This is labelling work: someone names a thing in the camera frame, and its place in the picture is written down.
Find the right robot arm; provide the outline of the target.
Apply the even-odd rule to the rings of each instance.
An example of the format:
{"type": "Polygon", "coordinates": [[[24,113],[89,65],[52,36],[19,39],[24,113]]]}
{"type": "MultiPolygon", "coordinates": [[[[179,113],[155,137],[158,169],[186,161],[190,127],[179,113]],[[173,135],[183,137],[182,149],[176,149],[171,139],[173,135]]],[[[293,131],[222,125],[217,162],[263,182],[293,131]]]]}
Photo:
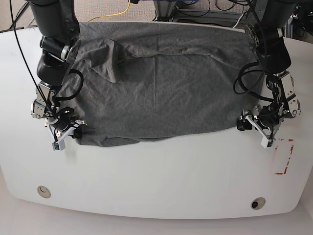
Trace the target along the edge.
{"type": "Polygon", "coordinates": [[[81,40],[80,26],[75,15],[72,0],[29,0],[34,19],[42,39],[37,76],[40,82],[35,84],[36,99],[31,105],[33,118],[43,119],[52,137],[54,150],[65,148],[64,139],[71,136],[78,139],[82,135],[81,126],[86,122],[74,117],[70,107],[61,108],[62,101],[74,99],[82,89],[84,76],[73,63],[76,60],[81,40]],[[58,96],[66,76],[79,77],[79,86],[70,96],[58,96]]]}

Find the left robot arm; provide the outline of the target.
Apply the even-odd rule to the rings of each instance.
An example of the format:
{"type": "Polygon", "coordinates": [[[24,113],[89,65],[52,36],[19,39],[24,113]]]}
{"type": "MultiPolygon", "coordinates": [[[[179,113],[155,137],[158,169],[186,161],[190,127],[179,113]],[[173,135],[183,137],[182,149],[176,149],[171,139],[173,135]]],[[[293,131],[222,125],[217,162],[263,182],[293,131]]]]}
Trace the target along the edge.
{"type": "Polygon", "coordinates": [[[256,129],[262,135],[261,145],[271,147],[281,123],[295,118],[301,112],[294,91],[294,81],[287,70],[291,58],[284,43],[284,27],[298,1],[253,0],[247,1],[254,24],[247,24],[245,33],[257,61],[244,65],[233,83],[269,105],[242,110],[237,121],[240,131],[256,129]]]}

